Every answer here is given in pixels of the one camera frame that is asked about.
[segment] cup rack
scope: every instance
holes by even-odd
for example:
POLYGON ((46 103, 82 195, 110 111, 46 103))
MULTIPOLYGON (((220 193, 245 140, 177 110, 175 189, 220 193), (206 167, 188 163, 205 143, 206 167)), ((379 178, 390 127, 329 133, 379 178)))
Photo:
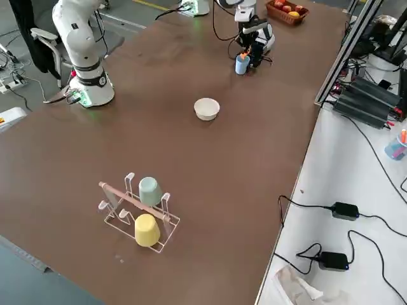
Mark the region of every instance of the cup rack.
POLYGON ((134 241, 134 215, 144 211, 157 218, 161 237, 158 243, 148 248, 161 253, 178 226, 180 219, 169 212, 170 193, 165 193, 161 198, 161 202, 155 207, 144 205, 140 201, 140 197, 133 193, 133 178, 134 173, 129 173, 125 177, 125 193, 104 182, 99 182, 99 186, 103 189, 108 201, 102 200, 98 208, 99 210, 107 210, 109 212, 104 219, 106 224, 132 238, 134 241))

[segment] basket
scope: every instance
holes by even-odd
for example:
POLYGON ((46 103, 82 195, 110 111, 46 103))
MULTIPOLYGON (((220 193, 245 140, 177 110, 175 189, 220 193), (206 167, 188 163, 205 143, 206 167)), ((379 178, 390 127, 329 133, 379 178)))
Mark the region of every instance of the basket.
MULTIPOLYGON (((298 25, 298 24, 302 23, 303 19, 310 13, 310 11, 308 11, 306 8, 302 8, 298 12, 300 14, 300 16, 296 18, 296 17, 288 15, 288 13, 286 13, 285 11, 282 11, 282 10, 279 10, 278 8, 276 8, 274 6, 274 2, 275 2, 275 0, 271 0, 270 2, 268 2, 266 4, 267 15, 271 18, 279 19, 290 25, 298 25)), ((289 1, 285 1, 284 5, 290 5, 292 11, 294 11, 295 7, 297 6, 297 4, 291 3, 289 1)))

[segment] cup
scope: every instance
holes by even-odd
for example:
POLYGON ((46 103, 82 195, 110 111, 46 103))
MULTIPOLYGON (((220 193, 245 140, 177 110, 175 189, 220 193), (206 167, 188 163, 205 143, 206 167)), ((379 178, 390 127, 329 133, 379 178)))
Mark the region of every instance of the cup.
POLYGON ((134 222, 134 238, 142 247, 151 247, 160 239, 160 228, 151 214, 142 214, 134 222))
POLYGON ((155 207, 161 202, 163 192, 157 180, 152 177, 145 177, 141 179, 139 183, 139 196, 143 204, 149 207, 155 207))
POLYGON ((386 148, 386 154, 393 160, 401 160, 407 154, 407 144, 401 143, 401 135, 398 135, 386 148))
POLYGON ((246 73, 247 66, 249 65, 250 62, 250 57, 245 56, 242 58, 240 55, 236 56, 236 66, 235 66, 235 71, 239 75, 243 75, 246 73))

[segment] yellow floor line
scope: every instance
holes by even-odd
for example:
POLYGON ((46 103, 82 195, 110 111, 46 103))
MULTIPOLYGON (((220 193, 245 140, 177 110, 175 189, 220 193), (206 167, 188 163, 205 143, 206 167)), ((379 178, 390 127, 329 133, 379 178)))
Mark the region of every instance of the yellow floor line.
POLYGON ((143 0, 133 0, 133 1, 137 2, 137 3, 140 3, 140 4, 143 4, 143 5, 146 5, 146 6, 149 6, 151 8, 156 8, 158 10, 162 10, 162 11, 168 11, 169 10, 169 8, 164 8, 163 6, 159 6, 157 4, 150 3, 150 2, 145 2, 143 0))

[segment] marker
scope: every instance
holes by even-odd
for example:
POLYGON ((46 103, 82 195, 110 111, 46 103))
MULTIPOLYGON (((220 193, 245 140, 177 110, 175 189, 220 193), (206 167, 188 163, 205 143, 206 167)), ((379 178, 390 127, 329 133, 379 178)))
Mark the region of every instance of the marker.
POLYGON ((401 130, 401 143, 407 143, 407 130, 401 130))

